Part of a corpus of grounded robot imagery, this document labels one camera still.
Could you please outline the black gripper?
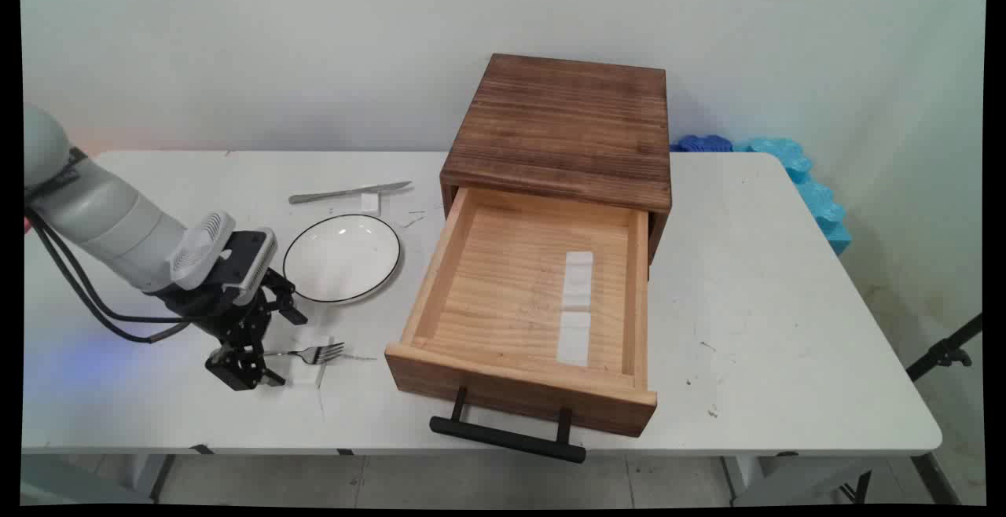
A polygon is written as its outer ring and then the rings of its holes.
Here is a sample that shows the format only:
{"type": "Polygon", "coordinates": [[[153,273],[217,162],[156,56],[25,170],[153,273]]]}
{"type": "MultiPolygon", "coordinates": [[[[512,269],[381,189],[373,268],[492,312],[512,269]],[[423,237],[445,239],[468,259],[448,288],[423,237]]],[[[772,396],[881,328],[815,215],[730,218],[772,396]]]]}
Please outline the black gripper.
{"type": "Polygon", "coordinates": [[[304,326],[308,317],[297,309],[292,297],[297,292],[295,285],[273,269],[267,270],[267,291],[272,292],[273,301],[267,302],[266,293],[259,288],[247,293],[252,301],[237,305],[237,288],[229,284],[243,280],[240,269],[215,270],[198,288],[170,284],[159,289],[157,298],[171,312],[220,342],[206,360],[206,370],[233,391],[253,391],[259,385],[284,386],[286,379],[266,366],[263,338],[273,312],[294,326],[304,326]]]}

